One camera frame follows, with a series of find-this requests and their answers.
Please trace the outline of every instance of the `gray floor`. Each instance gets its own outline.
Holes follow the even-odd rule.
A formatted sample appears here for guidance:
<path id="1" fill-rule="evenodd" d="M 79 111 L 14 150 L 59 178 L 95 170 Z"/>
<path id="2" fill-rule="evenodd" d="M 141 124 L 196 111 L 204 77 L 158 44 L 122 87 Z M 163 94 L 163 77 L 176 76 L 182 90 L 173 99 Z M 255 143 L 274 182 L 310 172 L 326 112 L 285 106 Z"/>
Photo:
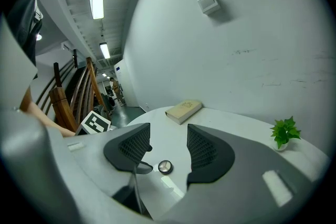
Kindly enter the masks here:
<path id="1" fill-rule="evenodd" d="M 117 99 L 115 99 L 115 106 L 113 108 L 112 125 L 118 128 L 125 127 L 138 116 L 145 113 L 141 108 L 129 108 L 126 105 L 121 106 Z"/>

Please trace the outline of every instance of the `black mesh panel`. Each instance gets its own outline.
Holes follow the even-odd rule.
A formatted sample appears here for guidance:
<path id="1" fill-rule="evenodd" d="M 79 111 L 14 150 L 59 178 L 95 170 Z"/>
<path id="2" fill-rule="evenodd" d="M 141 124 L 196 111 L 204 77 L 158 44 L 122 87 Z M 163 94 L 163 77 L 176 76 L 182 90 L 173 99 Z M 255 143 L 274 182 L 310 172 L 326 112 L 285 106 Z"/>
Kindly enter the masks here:
<path id="1" fill-rule="evenodd" d="M 118 149 L 127 158 L 134 161 L 137 165 L 141 161 L 143 155 L 149 148 L 150 129 L 147 128 L 140 133 L 124 140 L 118 146 Z"/>
<path id="2" fill-rule="evenodd" d="M 188 130 L 187 147 L 191 156 L 192 170 L 207 166 L 218 156 L 212 143 L 191 129 Z"/>

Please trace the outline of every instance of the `white wall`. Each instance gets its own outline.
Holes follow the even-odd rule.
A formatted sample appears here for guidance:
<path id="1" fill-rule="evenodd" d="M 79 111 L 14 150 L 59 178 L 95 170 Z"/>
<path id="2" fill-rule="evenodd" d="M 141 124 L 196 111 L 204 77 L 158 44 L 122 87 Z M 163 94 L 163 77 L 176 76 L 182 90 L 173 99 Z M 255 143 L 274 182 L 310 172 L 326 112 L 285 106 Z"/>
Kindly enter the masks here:
<path id="1" fill-rule="evenodd" d="M 49 81 L 54 77 L 54 62 L 58 63 L 59 69 L 61 69 L 68 61 L 72 59 L 71 52 L 67 50 L 53 50 L 46 54 L 38 55 L 36 56 L 36 67 L 37 67 L 37 75 L 38 77 L 32 81 L 30 84 L 30 91 L 31 91 L 31 97 L 34 102 L 37 101 L 40 94 L 42 93 L 45 86 L 49 83 Z M 76 69 L 73 69 L 68 77 L 64 80 L 62 83 L 62 87 L 65 89 L 67 85 L 69 84 L 72 76 L 75 74 Z M 39 102 L 38 106 L 41 108 L 45 98 L 49 95 L 49 91 L 51 90 L 51 86 L 55 83 L 55 80 L 51 83 L 45 94 L 43 95 L 41 101 Z M 48 98 L 48 101 L 43 109 L 45 112 L 48 104 L 49 104 L 50 98 Z M 48 117 L 52 120 L 55 119 L 55 112 L 52 108 L 53 105 L 51 105 Z"/>
<path id="2" fill-rule="evenodd" d="M 103 85 L 104 85 L 104 89 L 105 89 L 105 92 L 106 92 L 106 87 L 108 87 L 110 85 L 110 81 L 109 80 L 105 80 L 105 81 L 102 81 Z"/>
<path id="3" fill-rule="evenodd" d="M 100 91 L 101 94 L 106 94 L 106 89 L 104 87 L 103 82 L 98 83 L 98 88 L 99 88 L 99 91 Z"/>
<path id="4" fill-rule="evenodd" d="M 294 116 L 330 154 L 334 139 L 334 22 L 324 0 L 132 0 L 124 59 L 139 105 L 186 98 L 274 123 Z"/>
<path id="5" fill-rule="evenodd" d="M 135 96 L 132 80 L 124 59 L 114 65 L 114 72 L 118 78 L 118 84 L 126 105 L 128 107 L 138 108 L 139 103 Z"/>

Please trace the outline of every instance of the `hallway ceiling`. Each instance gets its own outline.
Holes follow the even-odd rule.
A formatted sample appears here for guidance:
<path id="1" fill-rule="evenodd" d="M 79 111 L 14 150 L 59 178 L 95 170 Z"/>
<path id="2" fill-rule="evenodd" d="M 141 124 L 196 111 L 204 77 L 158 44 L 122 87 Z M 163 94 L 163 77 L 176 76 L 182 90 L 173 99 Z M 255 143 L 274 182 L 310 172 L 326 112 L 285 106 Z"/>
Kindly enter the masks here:
<path id="1" fill-rule="evenodd" d="M 121 39 L 129 1 L 104 0 L 104 18 L 93 20 L 89 0 L 66 0 L 76 26 L 103 67 L 99 73 L 113 69 L 113 66 L 122 59 Z M 99 47 L 101 42 L 107 42 L 110 59 L 104 59 Z"/>
<path id="2" fill-rule="evenodd" d="M 43 14 L 42 28 L 39 32 L 42 35 L 42 39 L 37 41 L 35 46 L 35 54 L 38 56 L 52 49 L 61 48 L 61 43 L 66 41 L 67 38 L 50 18 L 39 0 L 37 0 L 37 5 Z"/>

